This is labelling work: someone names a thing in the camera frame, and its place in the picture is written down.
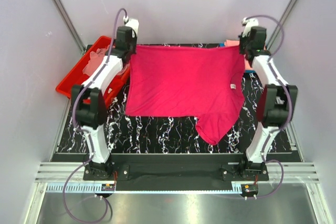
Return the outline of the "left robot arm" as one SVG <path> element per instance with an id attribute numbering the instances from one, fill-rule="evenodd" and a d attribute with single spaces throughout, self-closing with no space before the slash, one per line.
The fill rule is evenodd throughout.
<path id="1" fill-rule="evenodd" d="M 84 162 L 87 175 L 107 180 L 113 175 L 113 164 L 106 144 L 104 124 L 107 107 L 104 93 L 113 78 L 122 71 L 135 53 L 137 29 L 120 26 L 107 55 L 89 79 L 71 89 L 72 122 L 74 129 L 84 135 L 89 149 L 89 159 Z"/>

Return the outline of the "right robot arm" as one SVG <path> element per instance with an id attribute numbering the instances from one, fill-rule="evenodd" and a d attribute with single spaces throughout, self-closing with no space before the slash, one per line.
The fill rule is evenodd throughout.
<path id="1" fill-rule="evenodd" d="M 263 92 L 257 104 L 257 130 L 237 172 L 244 180 L 266 172 L 266 157 L 277 134 L 292 120 L 298 88 L 289 85 L 277 70 L 271 53 L 264 49 L 266 29 L 246 25 L 239 36 L 239 52 L 256 72 Z"/>

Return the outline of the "magenta t shirt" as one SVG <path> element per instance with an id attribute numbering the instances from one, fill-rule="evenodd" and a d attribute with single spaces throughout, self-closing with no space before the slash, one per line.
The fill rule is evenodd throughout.
<path id="1" fill-rule="evenodd" d="M 130 59 L 128 116 L 197 118 L 196 131 L 215 145 L 244 104 L 244 56 L 238 46 L 195 48 L 140 45 Z"/>

